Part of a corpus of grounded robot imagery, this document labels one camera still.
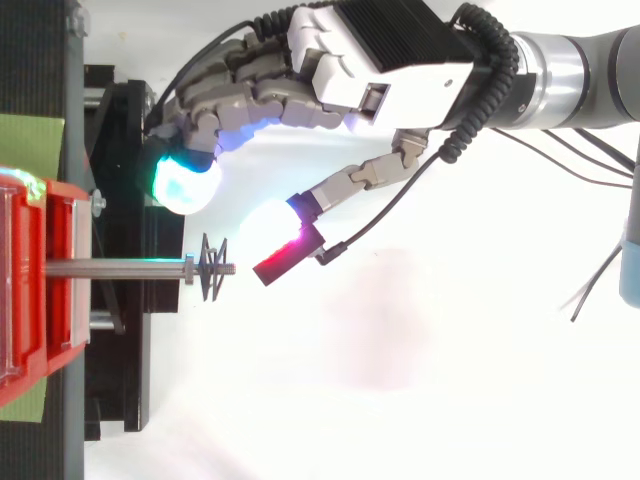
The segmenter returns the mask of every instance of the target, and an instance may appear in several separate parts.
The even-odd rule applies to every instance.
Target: metal rod
[[[219,275],[234,275],[233,264],[218,265]],[[47,262],[48,277],[89,278],[95,280],[181,280],[198,270],[177,259],[74,259]]]
[[[91,312],[89,328],[91,330],[115,330],[114,320],[109,312]]]

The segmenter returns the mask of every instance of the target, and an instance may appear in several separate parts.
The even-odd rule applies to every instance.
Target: black frame
[[[85,143],[107,200],[95,219],[93,256],[179,258],[184,217],[150,205],[135,181],[150,89],[137,80],[97,85],[93,68],[85,67],[85,79],[105,93],[97,110],[85,111]],[[178,293],[178,281],[93,282],[92,310],[117,310],[124,328],[93,331],[86,348],[86,440],[100,439],[100,421],[124,421],[126,432],[139,432],[149,421],[150,314],[177,312]]]

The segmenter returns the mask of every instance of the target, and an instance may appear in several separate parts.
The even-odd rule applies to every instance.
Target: black panel
[[[351,0],[333,8],[380,72],[473,61],[453,30],[422,0]]]
[[[0,112],[64,116],[64,0],[0,1]]]
[[[142,81],[112,84],[98,109],[87,111],[86,147],[96,185],[107,199],[107,208],[95,222],[106,258],[182,255],[184,217],[146,206],[136,184],[147,92]],[[92,310],[106,309],[100,283],[92,285]],[[99,420],[124,421],[127,432],[145,427],[149,421],[149,313],[178,309],[178,281],[112,284],[125,331],[123,335],[92,332],[86,349],[86,404],[91,406],[85,417],[87,440],[100,437]]]

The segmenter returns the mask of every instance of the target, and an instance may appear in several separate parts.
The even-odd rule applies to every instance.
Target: small black object
[[[351,0],[334,10],[382,73],[474,60],[471,50],[422,0]]]
[[[303,226],[315,223],[324,213],[313,193],[308,190],[302,194],[296,193],[287,203],[298,214]]]
[[[320,265],[325,267],[329,265],[331,262],[333,262],[340,255],[342,255],[344,252],[346,252],[348,248],[349,246],[346,244],[346,242],[340,242],[337,245],[331,247],[326,252],[324,252],[322,255],[316,255],[316,260],[318,260],[318,263]]]
[[[115,83],[116,67],[113,65],[85,65],[85,88],[107,88]]]
[[[198,272],[200,274],[200,283],[202,284],[202,299],[207,301],[209,290],[211,290],[211,301],[218,299],[222,281],[225,275],[219,273],[218,266],[227,263],[227,239],[222,242],[219,250],[209,247],[209,238],[205,233],[202,236],[202,250],[200,251],[200,262],[198,263]]]

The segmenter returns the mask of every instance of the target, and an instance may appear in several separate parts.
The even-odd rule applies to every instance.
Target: green light
[[[167,157],[158,162],[152,194],[172,212],[190,215],[211,201],[221,180],[222,170],[217,162],[206,172],[198,173]]]
[[[17,168],[0,168],[0,175],[11,175],[20,180],[27,187],[27,200],[29,202],[37,202],[47,193],[46,183]]]

